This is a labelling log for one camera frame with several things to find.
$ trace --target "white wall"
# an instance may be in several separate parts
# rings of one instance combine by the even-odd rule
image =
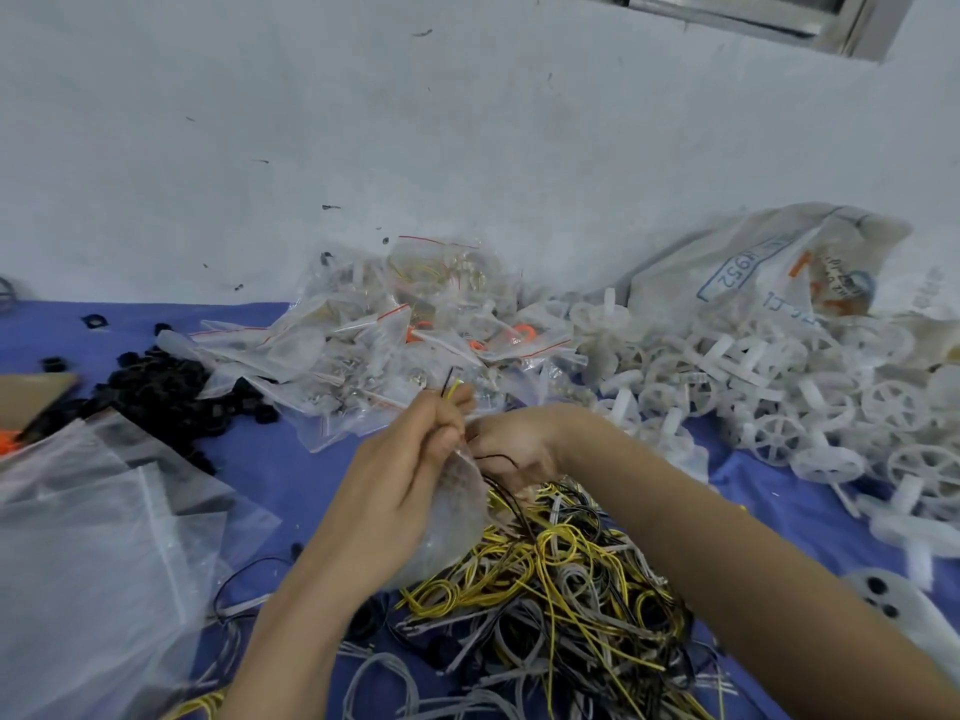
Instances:
[[[0,274],[285,301],[324,237],[467,233],[570,287],[740,207],[957,223],[958,30],[917,0],[877,66],[582,0],[0,0]]]

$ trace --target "blue table surface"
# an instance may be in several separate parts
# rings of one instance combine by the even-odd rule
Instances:
[[[200,330],[200,320],[245,326],[269,326],[283,311],[282,303],[204,306],[129,303],[22,302],[10,313],[0,313],[0,374],[40,371],[46,356],[62,356],[88,389],[117,368],[115,357],[124,351],[142,351],[154,342],[154,324],[166,323],[189,333]],[[98,313],[109,326],[90,330],[81,316]],[[707,417],[690,419],[686,426],[710,452],[710,482],[727,499],[739,503],[834,574],[878,567],[904,573],[902,551],[874,540],[863,521],[850,518],[825,485],[797,479],[788,469],[770,467],[744,452],[734,452],[717,435]],[[218,477],[283,520],[258,555],[288,555],[294,543],[305,544],[320,523],[354,456],[358,440],[349,437],[318,454],[310,454],[283,422],[259,425],[237,418],[223,436],[201,441],[201,448],[218,469]],[[690,556],[696,562],[698,556]],[[225,592],[235,603],[273,591],[284,568],[267,561],[233,581]],[[936,588],[931,595],[954,628],[960,627],[960,563],[938,560]],[[695,636],[707,638],[698,626]],[[215,632],[204,637],[202,656],[219,646]],[[379,637],[380,651],[401,656],[417,679],[423,697],[445,696],[457,690],[437,677],[417,657]],[[725,716],[735,720],[785,718],[749,675],[729,658],[724,668],[741,697],[727,697]],[[343,694],[359,661],[339,657],[330,684],[329,717],[341,714]],[[704,706],[717,714],[715,692],[702,691]],[[381,668],[371,670],[357,694],[355,717],[393,717],[402,704],[402,682]]]

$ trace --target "metal window frame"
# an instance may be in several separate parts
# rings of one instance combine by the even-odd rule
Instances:
[[[913,0],[844,0],[837,14],[781,0],[612,0],[632,10],[676,17],[824,53],[881,61]]]

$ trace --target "left hand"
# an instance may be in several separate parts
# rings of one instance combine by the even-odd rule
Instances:
[[[423,391],[385,430],[363,441],[313,539],[297,561],[317,567],[359,605],[414,555],[426,532],[444,462],[462,444],[462,412],[474,391],[453,400]]]

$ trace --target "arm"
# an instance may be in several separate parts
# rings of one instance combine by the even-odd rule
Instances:
[[[567,474],[796,720],[960,718],[933,661],[819,563],[601,416],[570,405],[470,425],[512,490]],[[487,455],[507,455],[510,460]]]
[[[463,410],[473,391],[458,389]],[[465,427],[425,392],[357,449],[330,508],[264,605],[219,720],[323,718],[337,648],[360,605],[413,556]]]

